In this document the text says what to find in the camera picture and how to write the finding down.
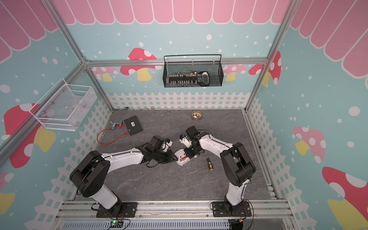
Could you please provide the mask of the black yellow screwdriver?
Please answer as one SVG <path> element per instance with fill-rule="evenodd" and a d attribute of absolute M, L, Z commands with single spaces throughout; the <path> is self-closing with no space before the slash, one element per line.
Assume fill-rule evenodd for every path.
<path fill-rule="evenodd" d="M 209 168 L 210 171 L 212 171 L 213 170 L 213 165 L 212 165 L 212 162 L 211 162 L 206 150 L 205 150 L 205 155 L 206 155 L 206 160 L 207 160 L 207 163 L 208 163 L 208 168 Z"/>

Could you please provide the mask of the white alarm clock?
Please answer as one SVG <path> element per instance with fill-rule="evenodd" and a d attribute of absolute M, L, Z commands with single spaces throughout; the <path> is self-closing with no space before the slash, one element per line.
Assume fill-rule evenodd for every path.
<path fill-rule="evenodd" d="M 184 149 L 180 149 L 174 153 L 175 157 L 178 158 L 177 164 L 183 166 L 184 164 L 190 161 L 190 158 L 187 156 Z"/>

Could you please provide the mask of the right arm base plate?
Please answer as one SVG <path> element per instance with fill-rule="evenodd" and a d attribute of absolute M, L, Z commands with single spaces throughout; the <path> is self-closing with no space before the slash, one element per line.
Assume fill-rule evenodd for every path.
<path fill-rule="evenodd" d="M 227 201 L 213 201 L 210 204 L 210 209 L 214 217 L 247 218 L 252 216 L 252 209 L 247 201 L 242 201 L 236 206 L 232 206 Z"/>

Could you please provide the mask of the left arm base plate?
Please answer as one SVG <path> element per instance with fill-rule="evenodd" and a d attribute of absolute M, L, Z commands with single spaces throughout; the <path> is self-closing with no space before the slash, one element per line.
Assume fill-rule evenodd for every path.
<path fill-rule="evenodd" d="M 137 202 L 118 201 L 111 209 L 106 209 L 102 205 L 97 209 L 97 218 L 134 218 L 137 211 Z"/>

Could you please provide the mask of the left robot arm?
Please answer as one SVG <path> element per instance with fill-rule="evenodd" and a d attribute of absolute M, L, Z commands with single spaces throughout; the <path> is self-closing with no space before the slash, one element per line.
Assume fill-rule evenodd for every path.
<path fill-rule="evenodd" d="M 147 143 L 129 150 L 103 154 L 94 150 L 71 172 L 70 180 L 83 197 L 93 199 L 108 215 L 118 216 L 124 212 L 124 205 L 104 184 L 106 176 L 114 170 L 151 160 L 165 164 L 176 162 L 178 158 L 168 144 L 154 147 Z"/>

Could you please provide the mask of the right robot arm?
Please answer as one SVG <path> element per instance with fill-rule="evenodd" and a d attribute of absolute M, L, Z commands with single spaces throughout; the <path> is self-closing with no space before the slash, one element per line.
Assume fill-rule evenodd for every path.
<path fill-rule="evenodd" d="M 213 210 L 223 210 L 227 214 L 235 214 L 237 211 L 244 210 L 245 189 L 256 172 L 255 164 L 245 147 L 239 142 L 226 143 L 207 132 L 198 131 L 192 136 L 181 135 L 180 142 L 186 146 L 184 151 L 189 158 L 206 151 L 221 158 L 224 172 L 229 180 L 229 188 L 223 205 L 220 208 L 214 207 Z"/>

